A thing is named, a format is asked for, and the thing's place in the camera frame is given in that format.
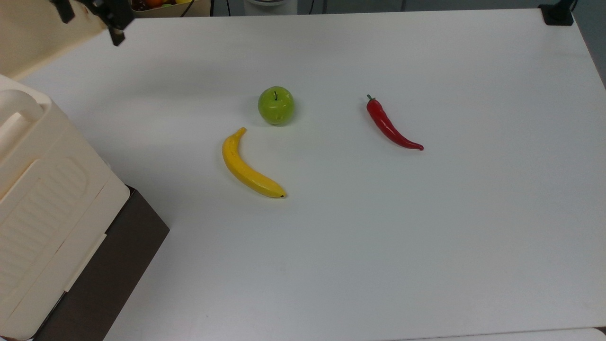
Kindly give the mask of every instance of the chili pepper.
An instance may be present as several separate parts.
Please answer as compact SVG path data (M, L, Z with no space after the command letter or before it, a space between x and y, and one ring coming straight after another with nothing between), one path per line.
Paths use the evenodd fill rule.
M398 130L393 126L389 118L387 118L387 114L383 110L383 107L376 99L372 98L370 95L367 95L370 101L366 104L366 110L372 117L373 121L383 134L394 143L410 149L419 149L423 150L423 146L418 143L414 143L408 140L406 137L403 137L402 134L398 132Z

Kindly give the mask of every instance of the white table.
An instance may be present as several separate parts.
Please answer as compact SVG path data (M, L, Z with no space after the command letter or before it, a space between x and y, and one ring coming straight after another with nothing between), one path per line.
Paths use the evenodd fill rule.
M441 337L431 341L604 341L606 337L597 329L569 329L533 331L527 333L492 334L459 337Z
M107 340L606 325L606 92L539 10L137 20L25 79L172 228ZM294 94L270 127L256 100ZM423 152L365 112L376 96ZM225 168L282 184L262 197Z

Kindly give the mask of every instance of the apple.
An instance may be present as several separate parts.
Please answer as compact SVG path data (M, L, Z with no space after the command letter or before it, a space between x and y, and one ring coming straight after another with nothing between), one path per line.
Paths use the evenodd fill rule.
M295 112L293 95L281 86L273 86L259 97L259 113L269 124L286 123Z

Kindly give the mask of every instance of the banana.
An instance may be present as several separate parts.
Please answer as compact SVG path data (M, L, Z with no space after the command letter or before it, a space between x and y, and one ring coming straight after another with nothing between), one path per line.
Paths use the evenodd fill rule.
M286 192L284 192L277 182L252 169L240 157L238 146L240 145L240 138L242 138L244 133L246 133L246 128L240 128L223 142L223 160L227 169L246 186L262 195L270 198L286 197Z

